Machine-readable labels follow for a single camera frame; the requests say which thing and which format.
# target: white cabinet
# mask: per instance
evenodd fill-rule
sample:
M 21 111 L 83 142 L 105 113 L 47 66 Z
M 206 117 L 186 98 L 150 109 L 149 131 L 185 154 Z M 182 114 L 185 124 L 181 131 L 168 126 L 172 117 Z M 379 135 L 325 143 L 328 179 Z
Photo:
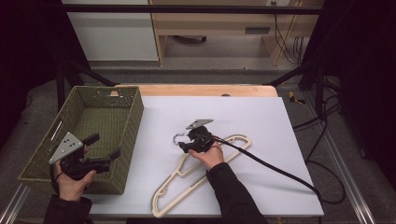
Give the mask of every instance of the white cabinet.
M 147 5 L 147 0 L 63 0 L 64 4 Z M 149 13 L 83 13 L 68 16 L 88 61 L 158 61 Z

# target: gray floor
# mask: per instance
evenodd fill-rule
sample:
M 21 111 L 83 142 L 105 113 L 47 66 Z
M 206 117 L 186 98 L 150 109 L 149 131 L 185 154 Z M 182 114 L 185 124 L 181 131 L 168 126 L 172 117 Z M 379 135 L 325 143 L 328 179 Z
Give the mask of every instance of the gray floor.
M 295 65 L 283 63 L 279 67 L 270 65 L 268 55 L 262 49 L 260 38 L 236 38 L 209 36 L 205 43 L 191 39 L 170 38 L 163 67 L 153 63 L 94 64 L 100 74 L 121 83 L 244 83 L 262 84 L 274 80 Z M 311 91 L 296 90 L 298 77 L 277 88 L 284 99 L 291 124 L 297 125 L 312 119 L 309 104 L 290 102 L 293 91 L 299 100 L 309 101 Z M 46 134 L 57 113 L 56 86 L 54 81 L 29 92 L 32 103 L 23 111 L 17 126 L 7 143 L 0 150 L 0 211 L 4 211 L 20 184 L 17 180 L 24 164 Z M 343 115 L 333 113 L 328 117 L 328 132 L 337 149 L 347 163 L 364 201 L 376 223 L 396 223 L 396 193 L 387 182 L 374 161 L 361 158 L 360 146 L 351 133 Z M 300 132 L 296 137 L 303 155 L 306 157 L 320 134 L 318 125 Z M 318 144 L 312 159 L 319 161 L 336 172 L 329 156 L 325 141 Z M 308 164 L 314 184 L 324 199 L 333 201 L 340 197 L 341 189 L 336 179 L 314 164 Z M 31 190 L 17 217 L 18 223 L 40 221 L 44 216 L 49 195 Z M 337 205 L 324 204 L 324 223 L 361 223 L 350 200 L 347 198 Z M 286 218 L 284 223 L 315 223 L 315 218 Z

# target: metal bracket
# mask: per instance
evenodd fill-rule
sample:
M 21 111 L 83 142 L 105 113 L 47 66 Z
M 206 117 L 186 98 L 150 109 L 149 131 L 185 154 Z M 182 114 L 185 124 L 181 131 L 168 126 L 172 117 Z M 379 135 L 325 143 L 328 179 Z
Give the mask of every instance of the metal bracket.
M 49 164 L 53 164 L 56 161 L 61 160 L 82 146 L 82 142 L 79 141 L 73 134 L 67 133 L 64 136 L 64 139 L 62 139 L 61 144 L 56 148 L 56 151 L 49 159 Z
M 188 129 L 196 129 L 199 128 L 201 126 L 206 125 L 207 123 L 212 122 L 213 119 L 197 119 L 195 122 L 193 122 L 192 124 L 190 124 L 189 126 L 187 126 L 187 130 Z

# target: black sleeve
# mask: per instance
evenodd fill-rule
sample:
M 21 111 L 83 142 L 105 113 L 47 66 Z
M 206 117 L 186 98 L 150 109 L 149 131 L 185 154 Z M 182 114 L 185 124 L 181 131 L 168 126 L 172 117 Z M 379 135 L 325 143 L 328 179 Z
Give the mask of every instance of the black sleeve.
M 268 223 L 227 162 L 216 165 L 206 176 L 215 191 L 224 223 Z
M 91 211 L 92 202 L 81 198 L 79 203 L 69 202 L 52 195 L 47 208 L 44 224 L 82 224 Z

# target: person's arm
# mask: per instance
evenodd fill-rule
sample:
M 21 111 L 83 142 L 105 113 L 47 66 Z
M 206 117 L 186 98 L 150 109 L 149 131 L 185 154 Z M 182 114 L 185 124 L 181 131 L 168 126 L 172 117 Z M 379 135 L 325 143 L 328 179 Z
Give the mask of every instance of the person's arm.
M 56 163 L 59 185 L 59 197 L 52 195 L 44 224 L 82 224 L 88 218 L 92 202 L 81 197 L 84 189 L 88 187 L 96 175 L 96 171 L 90 171 L 82 179 L 76 181 L 62 173 L 59 162 Z
M 222 220 L 226 224 L 267 224 L 245 186 L 238 180 L 227 162 L 224 162 L 219 143 L 206 153 L 189 153 L 200 160 L 208 170 L 206 177 L 218 199 Z
M 92 202 L 80 198 L 79 202 L 66 201 L 52 195 L 49 201 L 44 224 L 82 224 L 87 220 Z

